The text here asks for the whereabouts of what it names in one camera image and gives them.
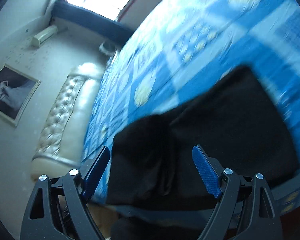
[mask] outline bed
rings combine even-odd
[[[131,122],[196,97],[243,62],[252,65],[282,115],[300,163],[300,7],[295,0],[163,0],[107,68],[82,162],[102,145],[111,149],[114,135]],[[105,204],[110,165],[93,196],[100,204]],[[273,194],[281,214],[298,207],[300,170]],[[204,227],[210,215],[112,208],[192,228]]]

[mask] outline white wall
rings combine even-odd
[[[123,15],[120,22],[136,30],[161,1],[162,0],[135,0],[128,11]]]
[[[57,20],[62,30],[39,49],[32,36],[47,27],[54,0],[8,0],[0,11],[0,68],[4,63],[41,80],[14,128],[0,119],[0,220],[15,239],[34,183],[30,163],[48,112],[70,69],[84,62],[104,66],[97,34]]]

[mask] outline black cloth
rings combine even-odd
[[[164,114],[137,120],[114,137],[107,204],[149,210],[213,208],[193,163],[200,144],[239,175],[262,173],[271,187],[291,178],[298,160],[287,127],[249,67]]]
[[[197,240],[202,231],[160,227],[137,218],[120,218],[111,227],[111,240]]]

